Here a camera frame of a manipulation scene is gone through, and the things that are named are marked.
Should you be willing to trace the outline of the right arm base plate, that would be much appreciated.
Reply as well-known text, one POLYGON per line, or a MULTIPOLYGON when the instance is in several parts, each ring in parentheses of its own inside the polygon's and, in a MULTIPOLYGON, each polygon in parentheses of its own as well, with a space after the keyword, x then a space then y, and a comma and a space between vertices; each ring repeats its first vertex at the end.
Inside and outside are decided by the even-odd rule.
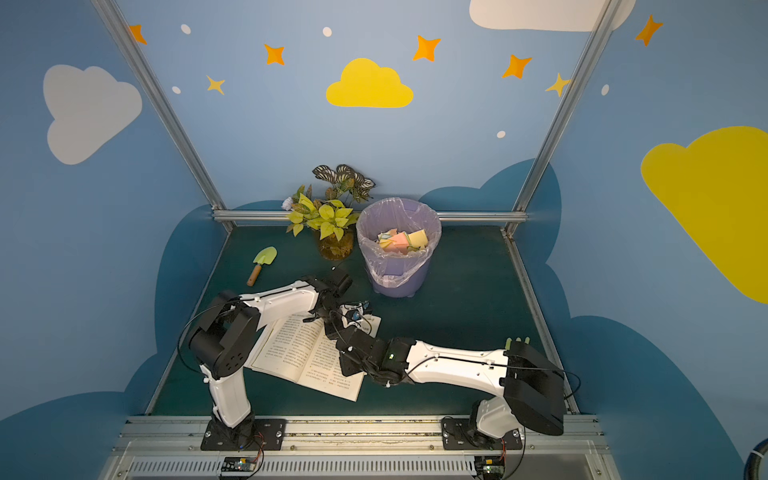
POLYGON ((502 438, 492 438, 472 428, 468 418, 443 417, 440 422, 442 445, 445 450, 519 451, 523 449, 523 434, 512 430, 502 438))

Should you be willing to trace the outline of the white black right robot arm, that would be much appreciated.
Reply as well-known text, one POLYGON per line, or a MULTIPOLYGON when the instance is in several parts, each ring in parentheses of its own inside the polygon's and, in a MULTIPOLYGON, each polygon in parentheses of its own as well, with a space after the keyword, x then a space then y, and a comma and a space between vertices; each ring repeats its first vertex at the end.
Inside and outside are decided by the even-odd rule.
POLYGON ((550 436, 564 433, 566 373, 524 342, 468 351, 410 338, 385 341, 356 327, 331 339, 345 376, 364 373, 387 388, 441 383, 491 394, 473 414, 474 429, 487 437, 499 439, 518 425, 550 436))

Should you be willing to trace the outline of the book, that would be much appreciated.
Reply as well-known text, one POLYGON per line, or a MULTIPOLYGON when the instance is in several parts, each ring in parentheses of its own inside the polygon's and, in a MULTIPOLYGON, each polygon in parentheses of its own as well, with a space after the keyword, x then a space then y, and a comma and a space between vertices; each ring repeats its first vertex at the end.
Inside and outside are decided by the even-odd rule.
POLYGON ((302 314, 277 320, 256 341, 246 366, 297 385, 351 402, 358 399, 364 375, 346 377, 340 352, 321 321, 305 323, 302 314))

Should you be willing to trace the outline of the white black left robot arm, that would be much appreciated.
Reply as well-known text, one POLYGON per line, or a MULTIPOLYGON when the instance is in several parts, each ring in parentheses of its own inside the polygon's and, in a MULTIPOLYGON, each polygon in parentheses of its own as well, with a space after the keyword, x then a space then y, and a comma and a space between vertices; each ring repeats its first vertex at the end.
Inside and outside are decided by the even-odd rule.
POLYGON ((266 292, 219 293, 188 342, 209 387, 213 417, 231 429, 249 418, 243 368, 252 356, 259 329, 299 314, 306 322, 322 321, 326 337, 337 340, 345 328, 339 299, 352 283, 348 273, 335 269, 324 279, 305 276, 266 292))

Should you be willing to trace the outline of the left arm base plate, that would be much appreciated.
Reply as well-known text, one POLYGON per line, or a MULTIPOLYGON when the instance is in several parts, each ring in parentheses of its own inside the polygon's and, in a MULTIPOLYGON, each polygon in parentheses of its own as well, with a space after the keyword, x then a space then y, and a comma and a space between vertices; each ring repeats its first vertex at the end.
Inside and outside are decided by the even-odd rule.
POLYGON ((280 451, 286 419, 249 417, 235 427, 212 417, 203 434, 202 451, 280 451))

